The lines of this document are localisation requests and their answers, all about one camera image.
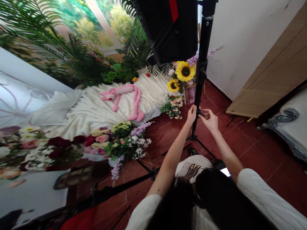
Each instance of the sunflower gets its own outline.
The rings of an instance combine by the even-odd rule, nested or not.
[[[190,66],[188,62],[177,62],[178,66],[176,69],[176,74],[181,81],[191,81],[195,76],[195,67]]]
[[[169,91],[172,92],[176,92],[179,90],[179,83],[178,83],[178,79],[171,79],[168,83],[167,83],[167,87],[169,89]]]

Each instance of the red rose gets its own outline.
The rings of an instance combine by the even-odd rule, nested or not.
[[[82,144],[85,141],[85,136],[79,135],[74,137],[74,144]]]
[[[87,138],[85,138],[84,145],[85,145],[86,147],[91,146],[93,143],[96,142],[95,139],[96,139],[96,137],[94,137],[94,136],[92,136],[92,135],[88,136]]]
[[[57,147],[68,147],[69,145],[71,145],[70,140],[62,139]]]
[[[26,169],[27,163],[28,163],[28,161],[27,161],[27,162],[24,162],[24,163],[21,163],[19,169],[20,169],[21,171],[24,171],[24,172],[25,172],[25,171],[28,171],[28,170]]]
[[[61,140],[63,140],[62,137],[54,137],[54,138],[49,139],[47,144],[59,147],[59,143],[60,143]]]
[[[57,158],[63,156],[64,154],[65,154],[65,150],[64,150],[64,149],[57,148],[57,149],[53,150],[53,151],[48,155],[48,157],[49,157],[50,159],[53,159],[53,160],[54,160],[54,159],[57,159]]]

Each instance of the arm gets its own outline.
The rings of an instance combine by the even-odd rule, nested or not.
[[[224,140],[221,132],[218,130],[217,116],[215,116],[210,109],[204,109],[204,111],[207,112],[205,113],[205,118],[201,115],[198,115],[198,117],[201,118],[205,126],[212,133],[217,143],[218,149],[221,152],[223,161],[229,173],[231,174],[231,177],[233,178],[234,182],[237,184],[238,176],[240,171],[243,169],[243,166],[237,156],[233,153],[233,151],[230,149],[230,147]]]
[[[188,118],[182,130],[180,131],[176,140],[174,141],[169,151],[167,152],[165,159],[161,165],[160,171],[156,177],[156,180],[154,181],[153,185],[151,186],[146,196],[152,194],[158,194],[161,197],[163,197],[165,193],[168,191],[169,187],[171,186],[174,180],[175,171],[179,163],[183,147],[185,145],[186,137],[189,133],[190,127],[194,122],[195,118],[196,118],[196,106],[192,105],[192,107],[188,111]]]

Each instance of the stuffed toy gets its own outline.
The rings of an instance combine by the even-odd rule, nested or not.
[[[114,103],[113,109],[112,111],[116,111],[118,108],[118,102],[120,99],[120,95],[124,94],[124,93],[129,93],[129,92],[133,92],[134,93],[134,97],[133,97],[133,108],[134,108],[134,113],[133,115],[131,115],[130,117],[127,118],[128,121],[132,121],[132,120],[137,120],[137,122],[140,122],[141,120],[143,120],[143,118],[145,117],[145,114],[138,108],[138,104],[140,102],[141,99],[141,91],[138,89],[137,86],[135,85],[126,85],[126,86],[122,86],[119,88],[111,88],[108,92],[103,92],[100,95],[102,95],[103,97],[101,98],[101,100],[105,101],[105,100],[109,100],[112,101],[115,99],[115,96],[117,96],[117,99]]]

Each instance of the white wall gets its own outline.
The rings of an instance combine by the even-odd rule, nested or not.
[[[208,78],[234,99],[306,0],[220,0],[210,48]]]

